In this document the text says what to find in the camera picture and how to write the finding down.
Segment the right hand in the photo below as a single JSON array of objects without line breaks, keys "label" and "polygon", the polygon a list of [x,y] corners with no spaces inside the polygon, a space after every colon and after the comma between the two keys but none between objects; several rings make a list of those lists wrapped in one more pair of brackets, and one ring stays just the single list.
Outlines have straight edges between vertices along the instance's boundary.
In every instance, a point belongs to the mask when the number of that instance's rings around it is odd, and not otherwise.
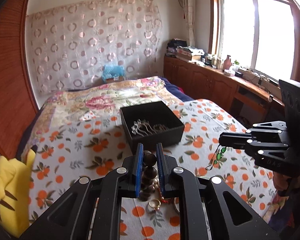
[{"label": "right hand", "polygon": [[273,173],[273,184],[277,191],[286,191],[294,187],[293,178],[277,172]]}]

